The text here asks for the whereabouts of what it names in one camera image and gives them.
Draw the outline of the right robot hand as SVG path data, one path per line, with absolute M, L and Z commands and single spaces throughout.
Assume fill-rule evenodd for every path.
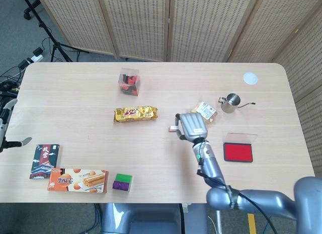
M 200 113 L 176 114 L 175 125 L 179 126 L 179 123 L 181 123 L 183 133 L 178 128 L 176 134 L 180 140 L 195 143 L 198 139 L 207 138 L 208 130 Z

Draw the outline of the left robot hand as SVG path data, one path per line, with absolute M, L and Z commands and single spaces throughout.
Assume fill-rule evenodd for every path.
M 11 99 L 4 105 L 3 110 L 1 111 L 1 152 L 3 151 L 3 149 L 25 146 L 32 140 L 32 137 L 27 137 L 21 141 L 6 140 L 6 131 L 9 123 L 9 118 L 11 117 L 13 107 L 17 102 L 17 99 Z

